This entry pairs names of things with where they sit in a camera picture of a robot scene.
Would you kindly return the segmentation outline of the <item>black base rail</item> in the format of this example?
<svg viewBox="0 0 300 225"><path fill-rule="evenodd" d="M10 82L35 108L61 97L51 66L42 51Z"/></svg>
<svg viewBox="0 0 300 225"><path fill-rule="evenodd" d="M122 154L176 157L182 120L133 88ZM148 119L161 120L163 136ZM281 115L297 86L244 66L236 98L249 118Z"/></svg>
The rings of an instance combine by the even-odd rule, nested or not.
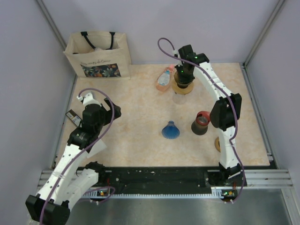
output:
<svg viewBox="0 0 300 225"><path fill-rule="evenodd" d="M210 194L212 187L229 189L246 185L238 174L230 179L216 166L97 167L94 187L111 186L116 194Z"/></svg>

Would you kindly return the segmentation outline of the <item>beige canvas tote bag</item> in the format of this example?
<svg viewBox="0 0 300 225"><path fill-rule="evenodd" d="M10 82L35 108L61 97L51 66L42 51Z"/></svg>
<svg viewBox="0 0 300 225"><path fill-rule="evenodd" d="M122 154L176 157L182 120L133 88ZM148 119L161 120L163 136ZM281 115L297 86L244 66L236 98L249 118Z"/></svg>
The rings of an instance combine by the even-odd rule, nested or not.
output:
<svg viewBox="0 0 300 225"><path fill-rule="evenodd" d="M64 54L78 77L130 78L131 56L125 33L72 33Z"/></svg>

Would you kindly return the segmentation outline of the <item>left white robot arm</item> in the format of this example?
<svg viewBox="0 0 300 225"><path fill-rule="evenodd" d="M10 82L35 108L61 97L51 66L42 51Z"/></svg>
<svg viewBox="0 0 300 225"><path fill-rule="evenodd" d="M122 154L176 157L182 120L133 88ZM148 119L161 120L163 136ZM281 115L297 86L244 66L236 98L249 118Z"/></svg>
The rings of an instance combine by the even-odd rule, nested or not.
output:
<svg viewBox="0 0 300 225"><path fill-rule="evenodd" d="M25 205L31 219L41 225L64 225L70 212L81 197L93 186L106 182L106 174L96 165L84 168L75 180L81 162L106 149L102 141L115 119L121 116L120 107L106 96L104 101L110 107L105 109L87 88L87 94L79 94L77 99L84 105L80 125L70 134L59 163L52 171L43 187L29 195Z"/></svg>

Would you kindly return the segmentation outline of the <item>dark carafe with red lid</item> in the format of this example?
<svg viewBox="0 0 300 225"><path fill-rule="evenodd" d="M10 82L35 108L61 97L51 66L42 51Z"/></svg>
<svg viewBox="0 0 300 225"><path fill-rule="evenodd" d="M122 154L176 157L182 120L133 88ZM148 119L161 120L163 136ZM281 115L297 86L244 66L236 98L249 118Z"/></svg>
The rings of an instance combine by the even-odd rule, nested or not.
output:
<svg viewBox="0 0 300 225"><path fill-rule="evenodd" d="M191 125L191 129L196 135L204 135L208 131L208 125L210 123L210 112L200 111L196 119Z"/></svg>

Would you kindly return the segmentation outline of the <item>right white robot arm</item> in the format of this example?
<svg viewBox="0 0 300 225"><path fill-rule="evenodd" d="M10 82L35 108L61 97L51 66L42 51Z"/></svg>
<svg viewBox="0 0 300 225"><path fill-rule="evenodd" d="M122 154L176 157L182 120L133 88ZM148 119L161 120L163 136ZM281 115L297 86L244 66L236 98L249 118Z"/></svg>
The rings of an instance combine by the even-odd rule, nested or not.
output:
<svg viewBox="0 0 300 225"><path fill-rule="evenodd" d="M223 185L231 185L243 172L235 144L242 97L222 83L204 53L196 54L191 45L186 45L174 55L179 57L180 62L175 67L173 90L177 94L186 95L193 90L194 79L199 79L215 100L208 122L218 129L221 152L218 178Z"/></svg>

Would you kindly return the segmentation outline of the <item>small black barcode box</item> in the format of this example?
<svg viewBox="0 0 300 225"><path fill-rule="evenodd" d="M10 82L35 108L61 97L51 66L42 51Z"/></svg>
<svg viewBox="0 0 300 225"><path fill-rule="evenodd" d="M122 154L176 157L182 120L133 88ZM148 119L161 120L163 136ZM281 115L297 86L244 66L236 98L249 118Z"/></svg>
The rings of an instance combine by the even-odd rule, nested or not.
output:
<svg viewBox="0 0 300 225"><path fill-rule="evenodd" d="M67 111L65 115L76 127L80 126L82 119L72 109Z"/></svg>

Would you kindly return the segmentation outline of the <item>white paper sheet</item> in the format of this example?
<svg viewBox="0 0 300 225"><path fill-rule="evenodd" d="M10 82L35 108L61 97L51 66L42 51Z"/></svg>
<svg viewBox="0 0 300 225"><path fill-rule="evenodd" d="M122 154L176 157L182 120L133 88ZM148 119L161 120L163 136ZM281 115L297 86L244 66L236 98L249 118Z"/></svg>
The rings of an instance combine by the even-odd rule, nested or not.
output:
<svg viewBox="0 0 300 225"><path fill-rule="evenodd" d="M99 152L105 150L107 148L107 145L100 139L97 141L91 148L90 152L87 155L87 158L91 158L94 155L98 154Z"/></svg>

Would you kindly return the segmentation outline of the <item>clear glass carafe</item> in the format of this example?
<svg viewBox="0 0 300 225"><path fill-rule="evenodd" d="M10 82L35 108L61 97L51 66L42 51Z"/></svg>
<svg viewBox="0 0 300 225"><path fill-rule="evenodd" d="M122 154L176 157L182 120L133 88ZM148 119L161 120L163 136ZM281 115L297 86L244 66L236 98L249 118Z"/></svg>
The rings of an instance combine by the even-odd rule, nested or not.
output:
<svg viewBox="0 0 300 225"><path fill-rule="evenodd" d="M173 97L172 97L172 100L175 104L183 105L183 104L186 103L187 97L186 97L186 95L181 95L181 94L174 93Z"/></svg>

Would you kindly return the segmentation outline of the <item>pink detergent bottle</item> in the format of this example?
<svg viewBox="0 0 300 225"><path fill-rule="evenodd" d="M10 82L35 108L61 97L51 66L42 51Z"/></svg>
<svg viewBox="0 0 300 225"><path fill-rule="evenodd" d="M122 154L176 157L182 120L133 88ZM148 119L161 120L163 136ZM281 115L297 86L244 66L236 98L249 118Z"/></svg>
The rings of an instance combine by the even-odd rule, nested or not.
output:
<svg viewBox="0 0 300 225"><path fill-rule="evenodd" d="M166 67L163 73L157 78L156 89L162 92L166 91L171 84L171 78L173 73L174 65Z"/></svg>

